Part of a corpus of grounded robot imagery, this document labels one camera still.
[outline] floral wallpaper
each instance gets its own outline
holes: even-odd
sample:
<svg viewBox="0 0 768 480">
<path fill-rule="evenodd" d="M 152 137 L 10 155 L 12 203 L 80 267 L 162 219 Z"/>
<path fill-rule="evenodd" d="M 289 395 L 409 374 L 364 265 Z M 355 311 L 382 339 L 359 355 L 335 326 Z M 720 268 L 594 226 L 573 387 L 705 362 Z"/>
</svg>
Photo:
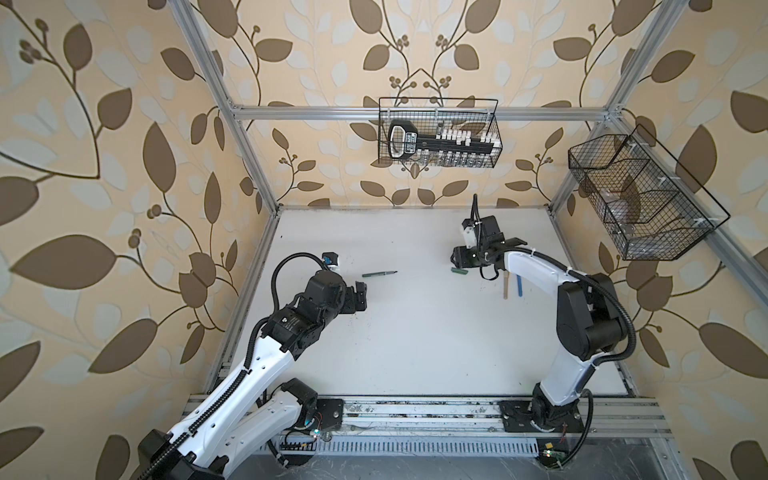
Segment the floral wallpaper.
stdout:
<svg viewBox="0 0 768 480">
<path fill-rule="evenodd" d="M 360 106 L 364 96 L 442 103 L 474 95 L 515 107 L 605 104 L 660 4 L 190 3 L 238 104 Z"/>
<path fill-rule="evenodd" d="M 493 169 L 420 166 L 378 158 L 376 126 L 345 121 L 245 122 L 275 198 L 310 207 L 541 206 L 568 169 L 584 122 L 499 122 Z"/>
<path fill-rule="evenodd" d="M 0 477 L 128 478 L 266 212 L 169 8 L 0 0 L 0 31 Z"/>
<path fill-rule="evenodd" d="M 723 228 L 768 267 L 768 5 L 689 6 L 625 114 L 724 204 Z M 674 262 L 624 262 L 584 192 L 558 219 L 580 267 L 610 274 L 629 307 L 632 375 L 659 400 L 691 474 L 768 478 L 768 314 L 705 243 Z"/>
</svg>

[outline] black mesh basket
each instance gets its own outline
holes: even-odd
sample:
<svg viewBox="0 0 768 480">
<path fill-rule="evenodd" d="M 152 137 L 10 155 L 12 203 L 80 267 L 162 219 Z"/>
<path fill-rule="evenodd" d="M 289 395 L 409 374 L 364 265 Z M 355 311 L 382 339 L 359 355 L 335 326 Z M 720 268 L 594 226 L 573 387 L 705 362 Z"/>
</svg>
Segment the black mesh basket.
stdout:
<svg viewBox="0 0 768 480">
<path fill-rule="evenodd" d="M 379 158 L 403 167 L 493 168 L 503 148 L 497 105 L 489 98 L 382 97 Z"/>
<path fill-rule="evenodd" d="M 674 160 L 675 173 L 649 153 L 656 146 Z M 572 147 L 568 168 L 624 260 L 676 260 L 730 218 L 641 125 L 630 135 L 603 135 Z M 705 203 L 717 212 L 704 213 L 698 205 Z"/>
</svg>

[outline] wire basket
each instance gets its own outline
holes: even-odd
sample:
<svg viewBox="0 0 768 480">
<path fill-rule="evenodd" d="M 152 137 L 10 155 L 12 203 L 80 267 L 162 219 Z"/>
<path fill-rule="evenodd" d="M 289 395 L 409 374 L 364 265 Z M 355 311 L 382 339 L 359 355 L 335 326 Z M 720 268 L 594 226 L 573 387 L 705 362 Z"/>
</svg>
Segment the wire basket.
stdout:
<svg viewBox="0 0 768 480">
<path fill-rule="evenodd" d="M 674 160 L 675 174 L 651 156 L 653 146 Z M 572 147 L 568 168 L 624 260 L 676 260 L 730 218 L 642 125 L 629 135 L 603 135 Z M 707 215 L 695 200 L 717 212 Z"/>
<path fill-rule="evenodd" d="M 382 97 L 379 159 L 403 167 L 493 168 L 503 148 L 497 106 L 490 98 Z"/>
</svg>

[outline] work surface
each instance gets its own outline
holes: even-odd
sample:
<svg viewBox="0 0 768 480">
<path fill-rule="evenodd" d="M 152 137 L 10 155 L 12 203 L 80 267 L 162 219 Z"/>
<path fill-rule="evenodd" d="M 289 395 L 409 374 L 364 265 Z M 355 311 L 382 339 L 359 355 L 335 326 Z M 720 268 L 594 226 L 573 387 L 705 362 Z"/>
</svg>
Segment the work surface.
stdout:
<svg viewBox="0 0 768 480">
<path fill-rule="evenodd" d="M 287 210 L 239 339 L 233 363 L 250 331 L 273 309 L 270 277 L 295 252 L 339 254 L 347 285 L 368 283 L 368 309 L 339 315 L 280 377 L 298 377 L 320 395 L 530 395 L 547 374 L 559 342 L 555 298 L 515 276 L 504 300 L 504 280 L 451 272 L 450 256 L 463 244 L 468 209 Z M 568 263 L 545 210 L 490 209 L 507 238 L 519 237 Z M 317 266 L 291 260 L 280 271 L 280 305 L 304 290 Z M 363 273 L 397 270 L 388 276 Z M 486 269 L 493 276 L 493 268 Z M 588 387 L 596 395 L 625 395 L 613 363 L 602 365 Z"/>
</svg>

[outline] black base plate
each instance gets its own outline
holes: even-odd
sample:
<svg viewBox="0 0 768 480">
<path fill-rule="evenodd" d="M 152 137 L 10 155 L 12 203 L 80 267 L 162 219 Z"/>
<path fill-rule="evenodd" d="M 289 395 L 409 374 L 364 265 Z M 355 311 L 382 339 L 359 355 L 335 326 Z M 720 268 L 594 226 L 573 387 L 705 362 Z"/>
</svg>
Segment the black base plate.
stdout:
<svg viewBox="0 0 768 480">
<path fill-rule="evenodd" d="M 530 400 L 504 400 L 499 402 L 498 406 L 502 410 L 502 421 L 504 422 L 504 431 L 508 433 L 541 433 L 541 430 L 531 425 L 530 417 L 525 419 L 524 414 L 528 412 Z M 559 433 L 561 430 L 555 429 L 552 433 Z M 581 433 L 584 426 L 580 419 L 569 415 L 565 417 L 565 431 L 568 433 Z"/>
<path fill-rule="evenodd" d="M 344 401 L 341 399 L 318 399 L 317 412 L 321 415 L 320 430 L 338 430 L 344 416 Z"/>
</svg>

